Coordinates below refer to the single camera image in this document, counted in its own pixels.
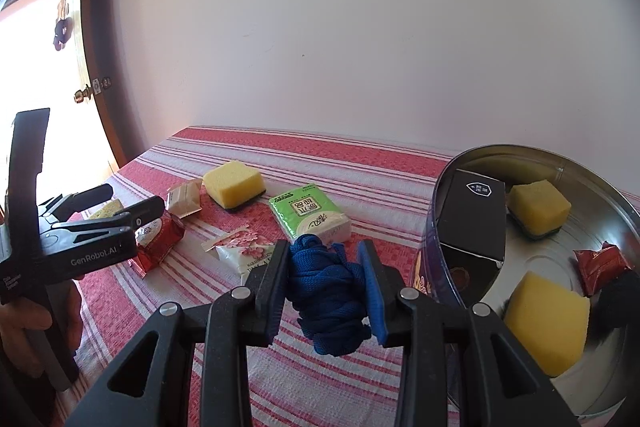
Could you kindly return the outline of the green tissue pack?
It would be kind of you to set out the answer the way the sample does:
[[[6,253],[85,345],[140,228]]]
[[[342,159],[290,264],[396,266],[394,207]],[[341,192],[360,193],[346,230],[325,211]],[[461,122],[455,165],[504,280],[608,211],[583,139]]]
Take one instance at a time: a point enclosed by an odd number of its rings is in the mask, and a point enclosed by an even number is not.
[[[291,243],[300,236],[311,234],[330,246],[344,243],[352,235],[352,221],[317,185],[292,188],[271,197],[268,204]]]

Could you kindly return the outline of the dark red snack packet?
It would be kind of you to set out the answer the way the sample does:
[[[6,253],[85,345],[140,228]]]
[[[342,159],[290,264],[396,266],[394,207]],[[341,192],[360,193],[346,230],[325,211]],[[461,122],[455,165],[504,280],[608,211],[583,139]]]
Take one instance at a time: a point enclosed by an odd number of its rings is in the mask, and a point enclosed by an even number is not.
[[[587,297],[597,294],[606,284],[614,281],[634,267],[625,258],[620,247],[603,242],[598,251],[574,251],[582,289]]]

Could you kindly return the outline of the red white snack packet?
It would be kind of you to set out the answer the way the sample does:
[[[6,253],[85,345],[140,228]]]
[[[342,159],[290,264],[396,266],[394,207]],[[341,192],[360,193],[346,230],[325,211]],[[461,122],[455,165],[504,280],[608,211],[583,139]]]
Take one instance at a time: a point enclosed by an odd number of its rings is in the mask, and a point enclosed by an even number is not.
[[[159,218],[137,229],[137,254],[129,260],[131,269],[144,279],[160,266],[169,251],[183,239],[183,235],[182,221],[164,211]]]

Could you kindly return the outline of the beige snack packet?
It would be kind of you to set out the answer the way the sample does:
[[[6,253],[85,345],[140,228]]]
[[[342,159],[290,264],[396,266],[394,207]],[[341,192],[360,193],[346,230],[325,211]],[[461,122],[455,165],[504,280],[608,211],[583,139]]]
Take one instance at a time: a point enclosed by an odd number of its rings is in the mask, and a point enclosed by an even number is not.
[[[191,179],[172,186],[166,195],[166,210],[179,219],[194,215],[202,209],[201,179]]]

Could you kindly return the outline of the large yellow green sponge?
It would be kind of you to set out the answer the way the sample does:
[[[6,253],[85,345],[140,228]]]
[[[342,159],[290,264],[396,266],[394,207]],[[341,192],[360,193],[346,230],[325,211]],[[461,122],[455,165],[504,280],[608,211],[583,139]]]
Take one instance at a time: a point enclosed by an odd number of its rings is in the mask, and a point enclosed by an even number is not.
[[[240,207],[266,191],[259,170],[237,160],[205,173],[203,184],[207,194],[225,210]]]

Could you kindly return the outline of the white pink snack packet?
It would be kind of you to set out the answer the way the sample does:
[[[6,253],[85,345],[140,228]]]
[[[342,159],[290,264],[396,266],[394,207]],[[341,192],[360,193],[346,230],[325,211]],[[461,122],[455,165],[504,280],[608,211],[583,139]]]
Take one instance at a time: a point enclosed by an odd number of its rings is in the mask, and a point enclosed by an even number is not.
[[[238,274],[244,285],[255,268],[268,265],[274,244],[247,225],[201,243],[203,251],[215,255],[226,267]]]

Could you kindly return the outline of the small yellow sponge piece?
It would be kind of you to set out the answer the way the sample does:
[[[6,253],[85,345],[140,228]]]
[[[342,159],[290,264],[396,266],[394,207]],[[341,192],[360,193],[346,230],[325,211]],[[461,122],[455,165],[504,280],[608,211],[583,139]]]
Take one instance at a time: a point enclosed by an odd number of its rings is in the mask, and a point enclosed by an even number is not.
[[[90,220],[106,219],[117,215],[117,213],[124,210],[122,202],[118,199],[111,199],[101,209],[96,210],[90,217]]]

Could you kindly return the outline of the black knotted cloth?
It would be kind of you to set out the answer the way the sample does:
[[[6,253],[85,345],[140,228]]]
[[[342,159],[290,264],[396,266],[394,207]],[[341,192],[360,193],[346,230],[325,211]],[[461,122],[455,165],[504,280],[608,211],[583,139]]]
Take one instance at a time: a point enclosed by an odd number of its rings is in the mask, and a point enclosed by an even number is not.
[[[607,283],[600,291],[591,310],[589,328],[596,336],[605,336],[613,329],[639,323],[639,274],[625,271]]]

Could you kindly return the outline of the blue knotted cloth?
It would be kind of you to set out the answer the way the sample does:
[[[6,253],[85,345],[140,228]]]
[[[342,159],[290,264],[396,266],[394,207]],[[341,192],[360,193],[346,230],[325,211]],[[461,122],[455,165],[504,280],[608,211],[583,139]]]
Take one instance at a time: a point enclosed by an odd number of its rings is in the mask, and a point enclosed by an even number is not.
[[[318,355],[344,357],[371,338],[366,279],[358,263],[347,260],[342,244],[326,246],[305,234],[290,247],[286,299]]]

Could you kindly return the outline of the black box with badge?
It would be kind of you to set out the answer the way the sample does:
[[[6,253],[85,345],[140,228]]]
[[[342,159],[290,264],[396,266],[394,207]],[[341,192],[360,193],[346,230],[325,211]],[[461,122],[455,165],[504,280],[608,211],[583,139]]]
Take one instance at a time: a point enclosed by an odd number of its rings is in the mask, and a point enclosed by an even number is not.
[[[460,253],[490,260],[498,268],[506,252],[506,186],[457,169],[437,218],[439,242]]]

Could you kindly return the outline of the red striped tablecloth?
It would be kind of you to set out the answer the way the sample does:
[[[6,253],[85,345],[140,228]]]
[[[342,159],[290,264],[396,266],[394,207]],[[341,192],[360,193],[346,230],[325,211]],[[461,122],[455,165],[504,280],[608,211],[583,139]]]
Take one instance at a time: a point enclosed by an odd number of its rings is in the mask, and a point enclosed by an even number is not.
[[[409,286],[460,305],[458,286],[478,277],[457,265],[446,273],[435,240],[435,211],[457,169],[511,184],[547,178],[572,204],[559,232],[530,241],[506,218],[506,250],[495,286],[483,300],[497,312],[524,273],[582,292],[574,251],[620,247],[639,270],[639,196],[625,197],[592,172],[568,159],[536,148],[488,145],[468,150],[446,165],[442,155],[395,145],[378,145],[330,136],[277,131],[192,127],[176,133],[131,161],[108,181],[115,196],[129,204],[169,185],[205,176],[225,161],[238,160],[262,174],[266,193],[237,212],[220,208],[204,187],[202,210],[183,220],[186,233],[159,268],[142,279],[127,263],[114,265],[79,283],[85,332],[80,348],[80,381],[60,398],[60,410],[79,407],[81,392],[122,350],[144,320],[164,301],[184,307],[210,303],[239,282],[218,260],[211,242],[233,231],[258,239],[286,239],[334,225],[337,213],[350,220],[344,243],[353,262],[357,246],[371,239],[384,265],[393,265]],[[584,425],[604,426],[623,405],[631,373],[631,337],[612,332],[582,361],[554,381]],[[401,350],[385,350],[372,337],[351,355],[322,357],[312,349],[285,303],[279,334],[266,349],[250,348],[248,378],[255,426],[393,426],[399,390]]]

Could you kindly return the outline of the yellow green scouring sponge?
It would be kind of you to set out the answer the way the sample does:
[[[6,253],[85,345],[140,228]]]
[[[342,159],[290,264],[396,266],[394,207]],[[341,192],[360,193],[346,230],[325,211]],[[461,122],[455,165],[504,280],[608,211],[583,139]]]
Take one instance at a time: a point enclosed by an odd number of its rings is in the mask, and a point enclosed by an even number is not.
[[[590,300],[528,271],[513,291],[503,322],[542,371],[558,377],[584,353]]]

